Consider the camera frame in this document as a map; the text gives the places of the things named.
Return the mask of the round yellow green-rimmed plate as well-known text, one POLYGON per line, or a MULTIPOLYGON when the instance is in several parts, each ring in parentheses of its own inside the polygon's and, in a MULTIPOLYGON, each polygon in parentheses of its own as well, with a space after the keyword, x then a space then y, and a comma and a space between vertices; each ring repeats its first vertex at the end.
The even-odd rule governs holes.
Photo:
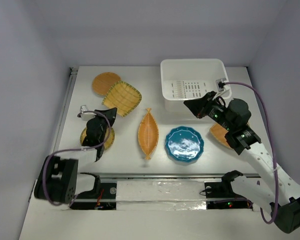
MULTIPOLYGON (((110 131, 109 131, 109 129, 107 129, 106 130, 106 135, 108 134, 108 132, 110 132, 110 134, 109 134, 109 138, 107 139, 107 141, 104 144, 104 150, 105 151, 108 150, 115 141, 115 131, 114 131, 114 129, 111 128, 110 131)), ((84 139, 86 138, 86 136, 87 136, 87 127, 85 127, 82 130, 81 135, 80 135, 80 144, 81 144, 81 146, 83 146, 84 139)))

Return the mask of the triangular orange woven plate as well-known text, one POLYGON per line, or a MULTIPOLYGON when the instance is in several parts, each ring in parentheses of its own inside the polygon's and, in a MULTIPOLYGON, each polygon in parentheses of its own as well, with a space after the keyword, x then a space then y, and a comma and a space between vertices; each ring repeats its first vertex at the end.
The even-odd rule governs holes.
POLYGON ((228 130, 223 128, 218 123, 215 123, 210 129, 209 132, 212 134, 212 136, 224 147, 231 149, 230 145, 228 144, 225 136, 228 133, 228 130))

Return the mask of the round orange woven plate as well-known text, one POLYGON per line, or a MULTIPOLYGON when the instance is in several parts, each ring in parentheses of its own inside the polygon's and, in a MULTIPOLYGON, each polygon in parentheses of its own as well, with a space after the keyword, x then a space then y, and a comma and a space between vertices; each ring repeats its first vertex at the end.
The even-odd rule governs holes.
POLYGON ((114 72, 103 72, 93 79, 92 90, 100 96, 105 96, 110 88, 121 80, 121 77, 114 72))

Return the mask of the blue polka-dot ceramic plate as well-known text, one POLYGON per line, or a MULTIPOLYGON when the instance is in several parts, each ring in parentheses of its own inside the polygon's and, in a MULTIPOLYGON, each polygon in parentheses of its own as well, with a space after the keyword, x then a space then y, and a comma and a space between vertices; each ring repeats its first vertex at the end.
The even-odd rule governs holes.
POLYGON ((204 152, 205 141, 201 134, 189 126, 172 128, 165 136, 164 149, 167 156, 178 163, 192 164, 204 152))

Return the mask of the boat-shaped orange woven basket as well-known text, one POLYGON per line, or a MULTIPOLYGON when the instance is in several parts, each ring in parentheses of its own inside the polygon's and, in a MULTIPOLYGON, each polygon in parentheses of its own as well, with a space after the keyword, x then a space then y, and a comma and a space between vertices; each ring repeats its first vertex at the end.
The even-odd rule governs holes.
POLYGON ((146 108, 146 114, 139 124, 137 138, 145 160, 150 160, 159 142, 159 127, 151 113, 151 108, 146 108))

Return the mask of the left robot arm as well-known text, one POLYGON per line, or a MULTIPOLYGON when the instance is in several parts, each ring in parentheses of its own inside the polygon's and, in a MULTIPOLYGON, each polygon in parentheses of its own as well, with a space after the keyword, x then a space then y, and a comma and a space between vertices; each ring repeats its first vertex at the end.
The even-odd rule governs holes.
POLYGON ((57 150, 45 158, 33 191, 36 199, 48 201, 53 206, 70 205, 74 202, 77 196, 75 192, 79 160, 62 158, 60 154, 95 150, 95 160, 99 161, 110 138, 117 111, 116 107, 108 110, 80 109, 77 116, 86 120, 86 136, 82 146, 57 150))

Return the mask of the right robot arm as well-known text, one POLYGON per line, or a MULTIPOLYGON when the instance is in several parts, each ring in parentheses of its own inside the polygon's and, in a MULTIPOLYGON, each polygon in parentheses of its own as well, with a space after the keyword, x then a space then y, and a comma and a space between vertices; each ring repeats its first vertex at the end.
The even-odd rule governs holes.
POLYGON ((228 106, 218 100, 215 91, 202 98, 185 100, 184 105, 198 119, 210 117, 227 130, 228 145, 247 162, 262 178, 266 187, 248 182, 239 171, 234 170, 222 177, 220 190, 225 196, 241 195, 260 206, 271 216, 282 232, 292 233, 300 227, 300 185, 295 182, 275 161, 260 137, 250 128, 251 117, 248 104, 238 98, 228 106))

